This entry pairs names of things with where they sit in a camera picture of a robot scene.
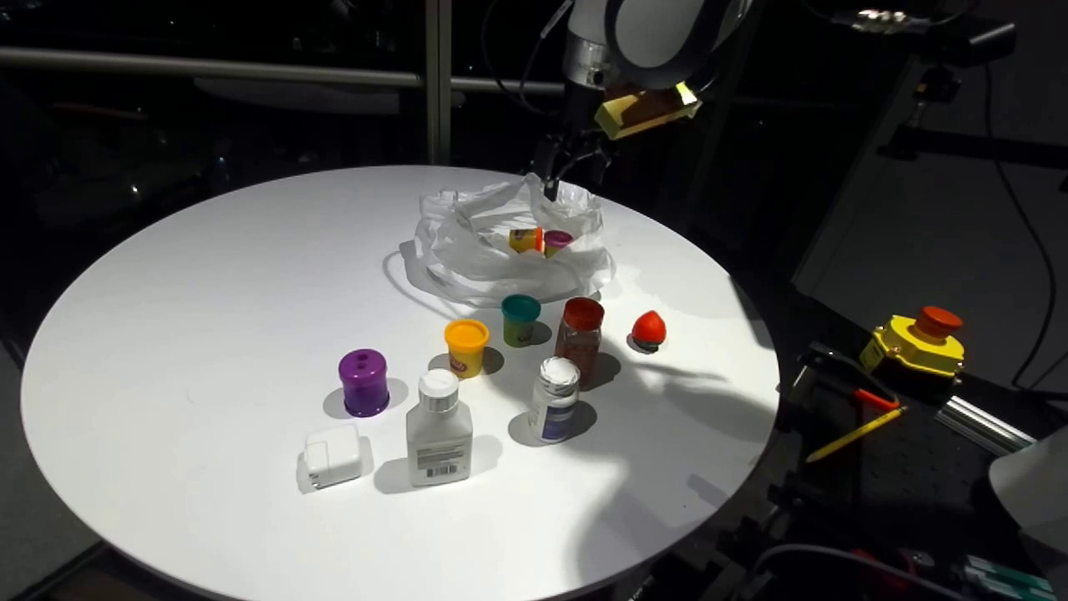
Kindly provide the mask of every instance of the orange cap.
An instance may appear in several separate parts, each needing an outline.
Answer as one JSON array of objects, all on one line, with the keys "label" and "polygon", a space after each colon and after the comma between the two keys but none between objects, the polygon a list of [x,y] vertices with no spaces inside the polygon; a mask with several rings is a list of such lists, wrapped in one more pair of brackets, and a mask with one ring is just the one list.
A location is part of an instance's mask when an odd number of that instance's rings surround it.
[{"label": "orange cap", "polygon": [[946,340],[947,334],[953,334],[962,327],[963,327],[963,320],[953,310],[936,308],[936,304],[922,308],[922,315],[913,317],[913,334],[936,337],[936,340]]},{"label": "orange cap", "polygon": [[484,352],[491,345],[491,327],[479,320],[454,320],[444,327],[444,345],[454,352]]}]

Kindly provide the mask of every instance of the white bottle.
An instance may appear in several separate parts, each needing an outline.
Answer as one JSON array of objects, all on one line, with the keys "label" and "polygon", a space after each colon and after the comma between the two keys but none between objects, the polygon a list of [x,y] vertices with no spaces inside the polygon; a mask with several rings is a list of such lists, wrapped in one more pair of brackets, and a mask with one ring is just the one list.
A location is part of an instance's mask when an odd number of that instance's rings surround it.
[{"label": "white bottle", "polygon": [[415,489],[468,482],[472,476],[472,409],[450,371],[428,371],[422,406],[407,411],[407,477]]},{"label": "white bottle", "polygon": [[542,377],[534,384],[534,438],[575,438],[576,377],[581,371],[568,357],[542,360]]}]

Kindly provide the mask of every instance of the yellow cup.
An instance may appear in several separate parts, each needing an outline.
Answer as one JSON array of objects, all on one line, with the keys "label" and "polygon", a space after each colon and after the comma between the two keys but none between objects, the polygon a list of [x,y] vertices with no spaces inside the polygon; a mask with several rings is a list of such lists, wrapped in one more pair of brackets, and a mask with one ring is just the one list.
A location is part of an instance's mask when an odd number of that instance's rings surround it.
[{"label": "yellow cup", "polygon": [[479,320],[454,320],[444,327],[448,366],[458,377],[476,377],[491,345],[491,327]]}]

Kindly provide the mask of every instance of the yellow container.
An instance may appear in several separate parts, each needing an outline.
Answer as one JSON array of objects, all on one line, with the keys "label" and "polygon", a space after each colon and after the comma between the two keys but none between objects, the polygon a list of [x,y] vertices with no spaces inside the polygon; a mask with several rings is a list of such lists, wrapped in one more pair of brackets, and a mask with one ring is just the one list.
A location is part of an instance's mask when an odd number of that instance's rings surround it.
[{"label": "yellow container", "polygon": [[962,317],[946,308],[922,308],[919,317],[894,315],[888,324],[875,327],[867,347],[860,352],[865,371],[899,360],[908,371],[958,377],[963,367],[963,345],[953,337]]},{"label": "yellow container", "polygon": [[450,320],[444,327],[448,366],[458,377],[476,377],[491,345],[491,327],[479,320]]}]

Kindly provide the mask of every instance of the purple cap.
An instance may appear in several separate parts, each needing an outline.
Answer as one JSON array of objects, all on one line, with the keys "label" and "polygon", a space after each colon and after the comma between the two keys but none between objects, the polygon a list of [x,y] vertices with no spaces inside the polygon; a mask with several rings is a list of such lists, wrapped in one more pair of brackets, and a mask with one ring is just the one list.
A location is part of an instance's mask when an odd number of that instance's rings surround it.
[{"label": "purple cap", "polygon": [[361,347],[339,357],[338,377],[344,384],[344,409],[355,418],[381,413],[392,406],[387,357],[375,347]]}]

